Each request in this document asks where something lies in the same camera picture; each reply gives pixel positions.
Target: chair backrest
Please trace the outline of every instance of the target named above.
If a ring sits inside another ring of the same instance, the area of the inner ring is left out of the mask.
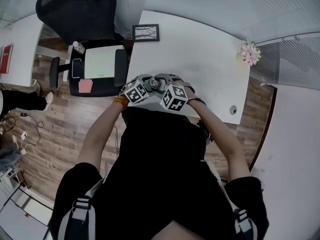
[[[38,18],[67,45],[90,40],[115,40],[117,0],[37,0]]]

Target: orange bracelet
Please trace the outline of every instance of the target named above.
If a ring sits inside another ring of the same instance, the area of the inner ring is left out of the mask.
[[[121,103],[122,106],[123,106],[123,110],[125,110],[125,109],[128,107],[128,104],[129,104],[129,100],[128,100],[128,98],[127,98],[125,95],[116,96],[116,97],[113,99],[113,102],[119,102],[119,103]]]

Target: white bottle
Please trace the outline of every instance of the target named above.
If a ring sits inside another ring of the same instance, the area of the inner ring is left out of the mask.
[[[77,41],[74,41],[73,42],[73,47],[79,54],[84,54],[85,53],[86,48],[84,48],[84,46],[81,43],[79,43]]]

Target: wooden floor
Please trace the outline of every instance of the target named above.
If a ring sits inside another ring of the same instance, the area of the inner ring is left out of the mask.
[[[54,46],[59,50],[66,47]],[[51,58],[36,58],[34,63],[32,78],[36,79],[42,86],[43,95],[49,89],[49,70]],[[56,172],[62,177],[64,173],[75,165],[77,157],[82,147],[83,140],[92,123],[99,115],[112,103],[112,97],[85,98],[71,96],[69,85],[62,81],[62,74],[59,77],[58,89],[53,90],[54,101],[48,111],[28,111],[28,115],[33,116],[37,121],[43,121],[44,127],[39,129],[41,140],[34,147],[36,155],[46,159],[49,163],[56,164]],[[20,90],[32,92],[32,87],[21,87],[5,85],[7,90]],[[260,83],[249,79],[246,102],[240,125],[227,124],[236,134],[243,150],[248,165],[256,154],[258,145],[266,125],[267,117],[271,106],[273,89],[268,86],[260,86]],[[10,115],[18,115],[22,110],[11,111]],[[12,126],[13,121],[8,121],[6,129]],[[126,128],[121,116],[115,123],[118,129],[119,145],[121,136]],[[21,134],[27,131],[29,140],[36,142],[38,134],[36,125],[30,117],[17,117],[16,126],[8,133],[4,133],[3,140],[8,142],[15,134],[19,146],[21,145]],[[29,145],[27,154],[20,160],[20,166],[24,170],[26,181],[32,189],[54,200],[60,178],[55,171],[46,164],[44,160],[34,155],[32,147]],[[225,158],[214,143],[207,146],[206,158],[215,164],[222,178],[227,177],[228,169]],[[104,148],[100,173],[105,173],[105,162],[112,166],[117,159],[116,153],[116,129],[113,132]]]

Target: wristband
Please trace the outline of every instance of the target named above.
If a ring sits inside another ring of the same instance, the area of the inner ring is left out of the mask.
[[[125,95],[119,95],[119,96],[116,96],[114,99],[113,99],[113,102],[119,102],[122,104],[123,106],[123,110],[125,110],[129,104],[129,100],[128,98],[125,96]]]
[[[189,103],[189,101],[198,101],[198,102],[202,102],[204,105],[207,105],[202,99],[200,99],[198,97],[188,99],[187,103]]]

